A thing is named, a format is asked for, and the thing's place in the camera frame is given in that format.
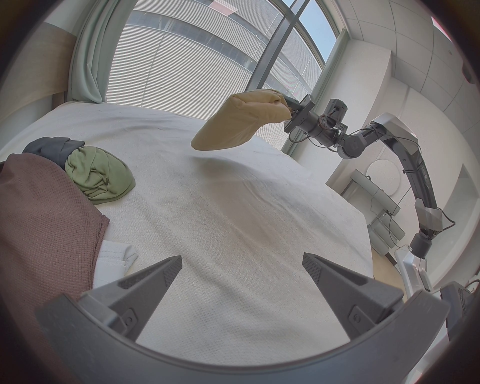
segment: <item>white garment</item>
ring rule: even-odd
[[[203,124],[149,108],[72,103],[22,131],[0,160],[38,137],[63,136],[129,166],[135,188],[97,206],[110,218],[105,239],[135,244],[141,257],[129,273],[169,256],[183,260],[137,343],[230,365],[301,359],[347,343],[302,257],[316,253],[372,277],[364,216],[260,137],[195,151],[190,141]]]
[[[124,277],[137,257],[131,244],[103,240],[95,264],[93,289]]]

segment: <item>mattress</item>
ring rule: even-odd
[[[137,249],[129,273],[183,259],[137,343],[226,365],[279,363],[347,343],[301,262],[311,252],[372,277],[364,216],[259,137],[195,151],[190,141],[203,123],[148,108],[67,103],[20,132],[0,160],[36,138],[67,136],[128,164],[136,187],[97,205],[110,218],[105,240]]]

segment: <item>light green curtain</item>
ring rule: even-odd
[[[344,28],[342,32],[340,32],[340,34],[338,35],[336,42],[332,48],[332,51],[328,56],[327,62],[325,63],[325,66],[322,70],[322,73],[320,74],[320,77],[318,78],[318,81],[312,90],[312,100],[315,104],[317,104],[325,94],[325,91],[328,86],[328,82],[332,78],[335,68],[338,62],[340,61],[340,59],[342,58],[343,52],[347,47],[348,40],[349,40],[348,32]],[[292,131],[290,137],[292,138],[293,141],[298,141],[304,138],[305,134],[300,128],[296,127]],[[287,140],[285,144],[283,144],[282,152],[291,156],[293,151],[297,147],[297,144],[298,143],[292,143],[290,140]]]
[[[105,102],[108,77],[123,27],[137,0],[96,0],[73,50],[68,99]]]

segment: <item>navy folded cloth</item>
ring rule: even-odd
[[[69,137],[41,137],[28,144],[22,153],[33,153],[53,161],[65,170],[65,162],[75,149],[83,147],[84,141]]]

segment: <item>green garment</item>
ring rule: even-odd
[[[115,201],[135,186],[127,165],[96,147],[75,149],[65,162],[65,171],[93,204]]]

